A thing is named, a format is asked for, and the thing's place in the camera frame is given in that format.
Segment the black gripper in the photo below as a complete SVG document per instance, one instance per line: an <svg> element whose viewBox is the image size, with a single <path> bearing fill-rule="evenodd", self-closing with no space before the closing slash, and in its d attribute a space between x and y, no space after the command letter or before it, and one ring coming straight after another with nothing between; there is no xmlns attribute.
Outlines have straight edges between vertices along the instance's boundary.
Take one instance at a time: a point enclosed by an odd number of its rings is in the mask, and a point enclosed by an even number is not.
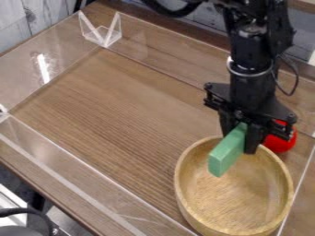
<svg viewBox="0 0 315 236"><path fill-rule="evenodd" d="M279 86L275 61L263 68L239 65L227 60L230 83L206 83L205 105L219 113L223 136L239 123L247 125L245 153L255 154L267 134L291 138L297 114L277 98Z"/></svg>

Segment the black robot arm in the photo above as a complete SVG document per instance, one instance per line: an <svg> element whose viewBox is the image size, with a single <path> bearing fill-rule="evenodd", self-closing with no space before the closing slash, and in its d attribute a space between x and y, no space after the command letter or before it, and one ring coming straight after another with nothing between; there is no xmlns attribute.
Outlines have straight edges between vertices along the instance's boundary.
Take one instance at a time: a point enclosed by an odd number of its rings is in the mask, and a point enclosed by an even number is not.
<svg viewBox="0 0 315 236"><path fill-rule="evenodd" d="M230 82L205 84L205 105L218 111L225 134L246 125L245 153L253 154L269 135L291 140L297 123L297 114L277 98L279 61L295 34L289 0L183 1L186 5L173 10L158 0L142 0L171 18L187 16L209 1L221 9L230 38Z"/></svg>

